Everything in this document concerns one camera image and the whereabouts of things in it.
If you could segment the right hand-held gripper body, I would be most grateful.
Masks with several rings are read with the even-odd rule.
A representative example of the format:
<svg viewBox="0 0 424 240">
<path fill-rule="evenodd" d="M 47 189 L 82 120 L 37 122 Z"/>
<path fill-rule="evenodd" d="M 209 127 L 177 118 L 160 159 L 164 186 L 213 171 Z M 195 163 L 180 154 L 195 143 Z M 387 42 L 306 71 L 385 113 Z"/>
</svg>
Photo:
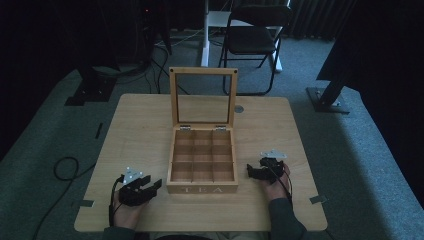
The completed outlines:
<svg viewBox="0 0 424 240">
<path fill-rule="evenodd" d="M 278 150 L 263 151 L 260 153 L 261 180 L 268 180 L 270 183 L 279 181 L 285 173 L 284 159 L 286 154 Z"/>
</svg>

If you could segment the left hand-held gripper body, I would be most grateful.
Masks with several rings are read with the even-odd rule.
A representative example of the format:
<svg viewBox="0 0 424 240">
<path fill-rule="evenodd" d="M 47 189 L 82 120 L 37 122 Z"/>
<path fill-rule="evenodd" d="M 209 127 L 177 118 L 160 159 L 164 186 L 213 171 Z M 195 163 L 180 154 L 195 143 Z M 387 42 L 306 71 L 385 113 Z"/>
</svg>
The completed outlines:
<svg viewBox="0 0 424 240">
<path fill-rule="evenodd" d="M 148 187 L 137 188 L 135 186 L 135 181 L 143 177 L 142 171 L 131 167 L 126 168 L 122 180 L 123 186 L 119 189 L 119 201 L 121 203 L 127 206 L 138 206 L 154 198 L 147 195 L 146 189 Z"/>
</svg>

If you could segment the wooden tea box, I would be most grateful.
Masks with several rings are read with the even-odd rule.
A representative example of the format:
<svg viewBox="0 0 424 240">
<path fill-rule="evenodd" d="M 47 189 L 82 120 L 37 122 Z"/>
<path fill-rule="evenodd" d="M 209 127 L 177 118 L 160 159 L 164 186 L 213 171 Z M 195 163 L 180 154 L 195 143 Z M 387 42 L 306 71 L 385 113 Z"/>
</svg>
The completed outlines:
<svg viewBox="0 0 424 240">
<path fill-rule="evenodd" d="M 169 69 L 173 137 L 167 189 L 171 194 L 225 194 L 238 188 L 233 134 L 238 70 L 171 67 Z M 183 80 L 230 82 L 227 94 L 184 95 Z"/>
</svg>

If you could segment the person's left hand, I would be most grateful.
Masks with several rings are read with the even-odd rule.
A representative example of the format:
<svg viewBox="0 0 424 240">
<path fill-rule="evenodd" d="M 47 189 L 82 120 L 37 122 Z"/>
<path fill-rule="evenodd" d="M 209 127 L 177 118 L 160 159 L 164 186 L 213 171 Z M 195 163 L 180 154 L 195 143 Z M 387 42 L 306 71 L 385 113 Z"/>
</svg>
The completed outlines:
<svg viewBox="0 0 424 240">
<path fill-rule="evenodd" d="M 119 194 L 115 193 L 112 211 L 114 226 L 135 230 L 147 205 L 127 206 L 119 201 Z"/>
</svg>

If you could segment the person's right hand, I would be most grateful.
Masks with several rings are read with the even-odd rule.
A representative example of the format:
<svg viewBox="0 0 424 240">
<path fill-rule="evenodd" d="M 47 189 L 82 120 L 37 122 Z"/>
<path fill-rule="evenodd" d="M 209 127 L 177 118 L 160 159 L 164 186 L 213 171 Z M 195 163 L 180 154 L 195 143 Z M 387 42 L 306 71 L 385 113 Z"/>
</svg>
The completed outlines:
<svg viewBox="0 0 424 240">
<path fill-rule="evenodd" d="M 279 198 L 289 198 L 291 183 L 289 180 L 290 169 L 287 164 L 284 165 L 284 174 L 280 180 L 270 184 L 268 181 L 261 181 L 260 185 L 267 197 L 268 201 Z"/>
</svg>

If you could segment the black slanted stand with base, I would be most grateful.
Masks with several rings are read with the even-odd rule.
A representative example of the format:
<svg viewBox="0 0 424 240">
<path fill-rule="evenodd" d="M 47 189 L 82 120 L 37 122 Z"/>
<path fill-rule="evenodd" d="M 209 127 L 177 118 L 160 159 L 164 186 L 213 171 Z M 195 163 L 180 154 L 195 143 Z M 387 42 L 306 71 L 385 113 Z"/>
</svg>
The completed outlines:
<svg viewBox="0 0 424 240">
<path fill-rule="evenodd" d="M 326 88 L 308 87 L 306 92 L 316 112 L 349 114 L 341 96 L 351 74 L 351 51 L 344 37 L 337 38 L 328 54 L 317 80 L 328 80 Z"/>
</svg>

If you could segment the black folding chair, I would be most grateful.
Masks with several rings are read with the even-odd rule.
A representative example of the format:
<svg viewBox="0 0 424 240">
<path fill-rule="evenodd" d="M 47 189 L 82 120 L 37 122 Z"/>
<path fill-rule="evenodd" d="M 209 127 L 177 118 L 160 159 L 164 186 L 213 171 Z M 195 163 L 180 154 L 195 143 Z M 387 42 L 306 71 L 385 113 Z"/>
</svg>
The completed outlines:
<svg viewBox="0 0 424 240">
<path fill-rule="evenodd" d="M 284 29 L 292 18 L 287 5 L 239 6 L 231 11 L 218 66 L 226 67 L 229 61 L 258 61 L 261 67 L 272 55 L 269 86 L 262 92 L 238 93 L 238 96 L 264 96 L 273 87 L 277 59 Z"/>
</svg>

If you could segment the dark curtain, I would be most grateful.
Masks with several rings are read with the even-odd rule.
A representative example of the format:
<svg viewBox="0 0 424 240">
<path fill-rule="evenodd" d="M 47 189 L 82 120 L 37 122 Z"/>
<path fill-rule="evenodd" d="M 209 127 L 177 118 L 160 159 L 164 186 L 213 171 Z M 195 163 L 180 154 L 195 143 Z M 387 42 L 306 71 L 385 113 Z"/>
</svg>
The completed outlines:
<svg viewBox="0 0 424 240">
<path fill-rule="evenodd" d="M 287 35 L 331 41 L 342 29 L 356 1 L 290 0 L 293 17 Z"/>
</svg>

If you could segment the black stand with base plate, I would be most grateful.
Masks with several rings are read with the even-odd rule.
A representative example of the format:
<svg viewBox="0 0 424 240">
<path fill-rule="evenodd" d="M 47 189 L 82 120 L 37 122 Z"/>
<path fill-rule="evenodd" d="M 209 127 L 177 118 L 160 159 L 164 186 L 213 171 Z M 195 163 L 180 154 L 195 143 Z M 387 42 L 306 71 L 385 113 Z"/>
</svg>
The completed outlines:
<svg viewBox="0 0 424 240">
<path fill-rule="evenodd" d="M 91 66 L 77 69 L 82 80 L 66 106 L 83 106 L 86 102 L 108 102 L 117 79 L 96 71 Z"/>
</svg>

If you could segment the white desk frame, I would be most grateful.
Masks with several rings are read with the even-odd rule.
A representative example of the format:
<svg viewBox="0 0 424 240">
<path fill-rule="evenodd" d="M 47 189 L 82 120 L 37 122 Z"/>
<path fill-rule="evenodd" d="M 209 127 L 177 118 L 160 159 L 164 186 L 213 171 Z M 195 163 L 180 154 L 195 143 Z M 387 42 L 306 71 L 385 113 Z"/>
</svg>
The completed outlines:
<svg viewBox="0 0 424 240">
<path fill-rule="evenodd" d="M 242 27 L 253 26 L 254 24 L 261 25 L 267 29 L 272 29 L 275 31 L 273 34 L 273 39 L 276 41 L 275 46 L 277 46 L 280 43 L 277 35 L 283 30 L 283 27 L 272 24 L 266 25 L 265 21 L 267 18 L 270 18 L 271 15 L 266 14 L 265 11 L 265 6 L 257 7 L 256 10 L 254 10 L 254 5 L 240 5 L 237 7 L 232 7 L 229 11 L 211 11 L 209 9 L 209 0 L 205 0 L 203 27 L 204 37 L 201 66 L 209 66 L 210 27 L 225 28 L 227 25 Z"/>
</svg>

